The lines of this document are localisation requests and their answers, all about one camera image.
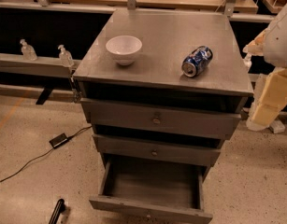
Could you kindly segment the white and yellow gripper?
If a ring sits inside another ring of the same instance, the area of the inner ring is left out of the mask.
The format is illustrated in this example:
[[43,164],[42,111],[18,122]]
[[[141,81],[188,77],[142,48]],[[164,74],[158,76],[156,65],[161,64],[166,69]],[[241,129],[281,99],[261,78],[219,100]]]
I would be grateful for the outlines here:
[[250,56],[263,56],[274,66],[269,75],[260,75],[255,84],[247,127],[261,131],[270,126],[287,106],[287,33],[264,29],[243,49]]

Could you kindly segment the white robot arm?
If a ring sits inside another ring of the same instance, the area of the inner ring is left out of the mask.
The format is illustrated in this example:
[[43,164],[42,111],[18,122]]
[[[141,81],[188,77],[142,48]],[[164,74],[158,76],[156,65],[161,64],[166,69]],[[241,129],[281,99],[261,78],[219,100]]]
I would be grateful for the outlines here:
[[243,49],[251,56],[263,56],[275,69],[261,75],[255,84],[247,127],[253,131],[268,128],[287,106],[287,4],[275,19]]

